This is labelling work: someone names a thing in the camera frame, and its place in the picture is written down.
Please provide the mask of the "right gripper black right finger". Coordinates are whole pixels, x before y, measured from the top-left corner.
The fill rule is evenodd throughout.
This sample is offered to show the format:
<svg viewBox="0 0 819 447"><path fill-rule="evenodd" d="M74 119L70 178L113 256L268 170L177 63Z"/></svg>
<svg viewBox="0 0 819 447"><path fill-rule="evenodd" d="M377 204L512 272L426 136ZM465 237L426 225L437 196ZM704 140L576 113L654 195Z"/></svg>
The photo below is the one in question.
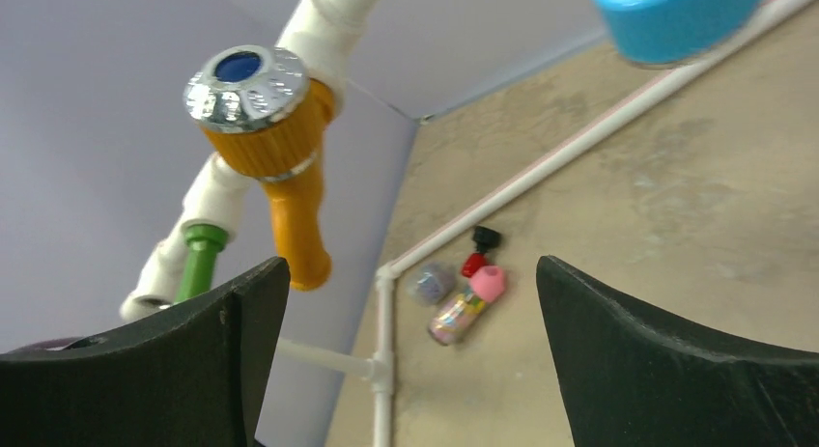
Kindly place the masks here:
<svg viewBox="0 0 819 447"><path fill-rule="evenodd" d="M554 256L536 284L578 446L814 446L818 356L718 331Z"/></svg>

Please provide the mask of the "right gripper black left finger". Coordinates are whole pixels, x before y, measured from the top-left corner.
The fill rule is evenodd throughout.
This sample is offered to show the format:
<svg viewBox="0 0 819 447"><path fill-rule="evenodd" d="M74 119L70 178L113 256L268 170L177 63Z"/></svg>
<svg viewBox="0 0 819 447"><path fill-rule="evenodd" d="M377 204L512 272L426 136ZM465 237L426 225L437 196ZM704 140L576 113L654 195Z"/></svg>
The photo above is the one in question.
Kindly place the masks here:
<svg viewBox="0 0 819 447"><path fill-rule="evenodd" d="M251 446L290 283L284 259L60 350L1 357L5 446Z"/></svg>

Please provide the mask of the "orange water faucet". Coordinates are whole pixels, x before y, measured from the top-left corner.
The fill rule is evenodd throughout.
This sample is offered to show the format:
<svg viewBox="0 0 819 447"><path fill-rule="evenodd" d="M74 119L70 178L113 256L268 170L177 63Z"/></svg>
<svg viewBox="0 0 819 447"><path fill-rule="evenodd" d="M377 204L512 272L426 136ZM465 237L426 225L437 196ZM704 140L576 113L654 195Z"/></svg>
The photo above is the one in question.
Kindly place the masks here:
<svg viewBox="0 0 819 447"><path fill-rule="evenodd" d="M239 45L201 67L185 87L184 103L226 164L264 189L292 287L322 286L332 269L319 223L331 91L284 48Z"/></svg>

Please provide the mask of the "white PVC pipe frame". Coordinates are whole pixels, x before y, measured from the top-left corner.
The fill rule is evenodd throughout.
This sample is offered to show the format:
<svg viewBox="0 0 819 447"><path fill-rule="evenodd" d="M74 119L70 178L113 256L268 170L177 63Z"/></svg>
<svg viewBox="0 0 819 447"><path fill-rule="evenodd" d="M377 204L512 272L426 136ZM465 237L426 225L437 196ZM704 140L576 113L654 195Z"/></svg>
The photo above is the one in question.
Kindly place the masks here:
<svg viewBox="0 0 819 447"><path fill-rule="evenodd" d="M775 27L693 80L643 70L600 44L419 129L381 257L394 285L396 446L579 446L553 356L566 349L604 395L593 359L602 310L559 294L547 331L536 265L553 255L651 305L742 338L818 349L818 0L773 0ZM600 144L495 210L509 290L454 347L406 294L425 261L455 262L466 236L418 251L501 181L589 131Z"/></svg>

